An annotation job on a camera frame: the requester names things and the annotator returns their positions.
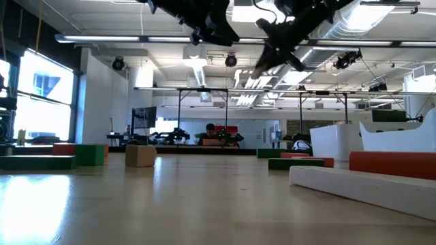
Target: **white foam board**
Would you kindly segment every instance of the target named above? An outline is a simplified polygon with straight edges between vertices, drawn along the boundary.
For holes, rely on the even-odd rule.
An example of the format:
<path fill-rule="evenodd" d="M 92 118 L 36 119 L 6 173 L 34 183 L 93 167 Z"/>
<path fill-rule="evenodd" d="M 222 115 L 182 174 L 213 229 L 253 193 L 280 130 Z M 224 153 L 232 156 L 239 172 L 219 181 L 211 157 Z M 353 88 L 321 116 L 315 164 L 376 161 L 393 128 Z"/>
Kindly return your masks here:
<path fill-rule="evenodd" d="M 296 166 L 290 183 L 436 221 L 434 180 Z"/>

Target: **air duct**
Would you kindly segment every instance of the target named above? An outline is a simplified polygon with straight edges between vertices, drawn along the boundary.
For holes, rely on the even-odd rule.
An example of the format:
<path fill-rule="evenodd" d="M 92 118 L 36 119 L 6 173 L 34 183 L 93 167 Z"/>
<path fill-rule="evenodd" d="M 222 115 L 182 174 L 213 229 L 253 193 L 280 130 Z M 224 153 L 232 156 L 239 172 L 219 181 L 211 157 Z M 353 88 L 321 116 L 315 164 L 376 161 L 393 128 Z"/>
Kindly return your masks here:
<path fill-rule="evenodd" d="M 345 6 L 334 15 L 334 24 L 324 21 L 311 34 L 311 39 L 359 39 L 368 31 L 377 26 L 393 9 L 392 6 L 368 6 L 361 5 L 362 0 L 356 0 Z M 295 55 L 307 66 L 318 68 L 329 61 L 337 50 L 318 50 L 310 47 L 300 47 Z M 287 65 L 279 73 L 279 79 L 275 88 L 280 90 L 291 89 L 295 84 L 303 81 L 306 76 L 294 76 L 291 66 Z M 262 99 L 280 97 L 282 95 L 264 95 Z"/>
<path fill-rule="evenodd" d="M 206 76 L 203 67 L 207 66 L 206 53 L 203 48 L 194 45 L 188 45 L 183 48 L 183 64 L 193 69 L 197 85 L 204 88 L 206 85 Z M 207 92 L 201 92 L 201 102 L 212 102 L 212 95 Z"/>

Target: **security camera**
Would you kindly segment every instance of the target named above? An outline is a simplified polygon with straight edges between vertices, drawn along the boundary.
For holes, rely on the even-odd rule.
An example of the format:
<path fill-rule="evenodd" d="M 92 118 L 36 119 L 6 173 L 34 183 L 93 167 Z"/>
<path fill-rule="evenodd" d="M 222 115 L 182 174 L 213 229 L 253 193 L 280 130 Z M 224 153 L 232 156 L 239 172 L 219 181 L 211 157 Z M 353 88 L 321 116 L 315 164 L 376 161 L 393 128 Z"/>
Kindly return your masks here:
<path fill-rule="evenodd" d="M 123 57 L 116 57 L 115 61 L 112 63 L 112 68 L 115 71 L 122 71 L 124 69 L 125 63 Z"/>
<path fill-rule="evenodd" d="M 237 63 L 238 63 L 238 59 L 234 54 L 227 55 L 227 58 L 225 59 L 226 67 L 235 67 Z"/>

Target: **cardboard box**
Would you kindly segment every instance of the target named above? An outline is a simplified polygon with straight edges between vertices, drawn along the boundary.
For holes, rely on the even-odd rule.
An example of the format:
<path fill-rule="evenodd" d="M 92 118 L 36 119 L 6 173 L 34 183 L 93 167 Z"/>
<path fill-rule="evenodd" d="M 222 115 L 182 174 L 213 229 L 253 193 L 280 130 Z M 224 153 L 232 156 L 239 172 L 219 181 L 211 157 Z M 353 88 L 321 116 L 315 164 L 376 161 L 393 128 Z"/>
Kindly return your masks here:
<path fill-rule="evenodd" d="M 155 165 L 154 146 L 132 146 L 125 149 L 125 165 L 128 167 L 152 167 Z"/>

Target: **ceiling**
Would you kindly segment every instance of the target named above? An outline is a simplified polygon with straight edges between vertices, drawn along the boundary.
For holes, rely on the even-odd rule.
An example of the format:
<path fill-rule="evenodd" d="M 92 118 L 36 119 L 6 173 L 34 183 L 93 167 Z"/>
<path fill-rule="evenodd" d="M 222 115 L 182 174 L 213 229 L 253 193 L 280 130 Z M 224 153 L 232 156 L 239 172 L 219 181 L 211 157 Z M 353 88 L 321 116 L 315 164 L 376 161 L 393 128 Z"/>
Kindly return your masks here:
<path fill-rule="evenodd" d="M 16 0 L 23 7 L 37 15 L 39 1 Z M 158 10 L 155 15 L 150 13 L 147 5 L 114 4 L 105 0 L 44 0 L 43 19 L 64 34 L 105 34 L 105 35 L 180 35 L 188 36 L 191 30 L 181 26 L 177 21 Z M 436 1 L 421 0 L 420 11 L 435 12 Z M 143 30 L 141 30 L 141 13 Z M 369 39 L 436 39 L 436 16 L 424 14 L 389 14 L 364 38 Z M 230 25 L 241 37 L 262 37 L 263 32 L 252 22 L 231 22 Z M 193 75 L 192 69 L 182 63 L 184 44 L 111 44 L 101 48 L 144 48 L 154 58 L 156 66 L 164 74 L 166 80 L 186 81 Z M 226 54 L 234 52 L 238 57 L 238 66 L 249 67 L 255 65 L 259 58 L 261 46 L 232 46 L 230 48 L 205 45 L 207 51 Z M 436 49 L 362 49 L 367 65 L 376 76 L 386 75 L 390 90 L 402 89 L 403 76 L 410 68 L 422 63 L 436 61 Z M 214 58 L 205 67 L 206 77 L 233 78 L 236 68 L 226 68 L 225 55 Z M 130 59 L 130 65 L 140 65 L 140 59 Z M 362 61 L 352 65 L 349 69 L 336 74 L 329 62 L 320 67 L 307 80 L 307 89 L 357 89 L 362 83 L 371 81 L 373 74 L 368 71 Z"/>

